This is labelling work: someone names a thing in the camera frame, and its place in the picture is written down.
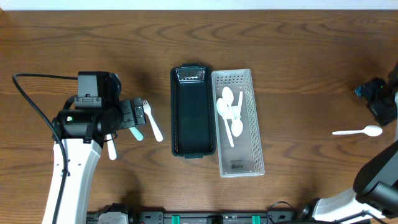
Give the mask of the mint green plastic fork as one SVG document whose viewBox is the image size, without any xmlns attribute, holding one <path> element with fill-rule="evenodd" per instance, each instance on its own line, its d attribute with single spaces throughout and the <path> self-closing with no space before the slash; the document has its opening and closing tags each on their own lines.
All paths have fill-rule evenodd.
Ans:
<svg viewBox="0 0 398 224">
<path fill-rule="evenodd" d="M 144 139 L 143 134 L 136 127 L 131 127 L 129 130 L 137 141 L 142 141 Z"/>
</svg>

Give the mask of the white spoon horizontal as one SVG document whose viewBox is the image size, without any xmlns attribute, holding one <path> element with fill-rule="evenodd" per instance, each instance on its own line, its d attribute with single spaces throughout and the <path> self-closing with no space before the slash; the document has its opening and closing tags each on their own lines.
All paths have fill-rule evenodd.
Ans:
<svg viewBox="0 0 398 224">
<path fill-rule="evenodd" d="M 362 130 L 333 131 L 332 135 L 365 134 L 371 137 L 380 136 L 383 130 L 379 126 L 368 125 Z"/>
</svg>

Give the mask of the white spoon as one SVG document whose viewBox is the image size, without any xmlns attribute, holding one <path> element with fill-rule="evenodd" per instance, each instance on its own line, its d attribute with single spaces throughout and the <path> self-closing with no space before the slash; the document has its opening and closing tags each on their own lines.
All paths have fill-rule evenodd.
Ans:
<svg viewBox="0 0 398 224">
<path fill-rule="evenodd" d="M 217 109 L 217 112 L 219 113 L 219 115 L 224 120 L 224 125 L 225 125 L 225 128 L 226 128 L 226 134 L 227 134 L 230 146 L 234 147 L 234 142 L 233 142 L 231 130 L 230 130 L 230 127 L 229 127 L 229 124 L 228 124 L 228 121 L 227 121 L 228 116 L 229 116 L 229 109 L 228 109 L 228 105 L 226 104 L 224 99 L 222 99 L 222 98 L 218 98 L 217 99 L 217 101 L 216 101 L 216 109 Z"/>
<path fill-rule="evenodd" d="M 233 106 L 235 120 L 232 122 L 231 130 L 234 137 L 239 137 L 243 131 L 243 122 L 241 121 L 241 108 L 243 105 L 243 92 L 239 92 L 238 105 Z"/>
</svg>

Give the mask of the white spoon diagonal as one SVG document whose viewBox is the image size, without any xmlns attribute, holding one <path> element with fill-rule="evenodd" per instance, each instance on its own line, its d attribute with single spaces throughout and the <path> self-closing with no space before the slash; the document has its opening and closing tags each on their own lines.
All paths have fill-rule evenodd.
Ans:
<svg viewBox="0 0 398 224">
<path fill-rule="evenodd" d="M 241 107 L 242 107 L 242 100 L 243 100 L 243 93 L 239 93 L 239 98 L 238 98 L 238 105 L 233 106 L 232 103 L 234 101 L 234 94 L 232 90 L 229 87 L 224 87 L 222 91 L 222 98 L 225 100 L 227 103 L 228 111 L 230 114 L 231 119 L 238 119 L 241 114 Z"/>
</svg>

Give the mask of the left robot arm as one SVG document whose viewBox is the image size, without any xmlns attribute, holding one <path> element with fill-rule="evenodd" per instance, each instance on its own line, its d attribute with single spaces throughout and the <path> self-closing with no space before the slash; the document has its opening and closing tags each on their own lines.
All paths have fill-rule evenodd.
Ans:
<svg viewBox="0 0 398 224">
<path fill-rule="evenodd" d="M 121 81 L 111 72 L 79 72 L 78 93 L 52 120 L 54 166 L 44 223 L 85 223 L 95 167 L 104 145 L 117 157 L 117 131 L 138 140 L 146 119 L 142 99 L 120 100 Z"/>
</svg>

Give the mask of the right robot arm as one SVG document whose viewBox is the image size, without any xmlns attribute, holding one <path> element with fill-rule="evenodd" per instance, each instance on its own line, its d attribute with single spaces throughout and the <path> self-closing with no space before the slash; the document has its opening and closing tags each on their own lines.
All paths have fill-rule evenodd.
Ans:
<svg viewBox="0 0 398 224">
<path fill-rule="evenodd" d="M 335 131 L 333 135 L 365 134 L 376 137 L 382 127 L 397 121 L 397 66 L 388 80 L 373 78 L 354 91 L 378 123 L 362 130 Z M 397 137 L 358 172 L 353 187 L 334 197 L 316 199 L 297 215 L 298 220 L 317 223 L 365 223 L 397 217 Z"/>
</svg>

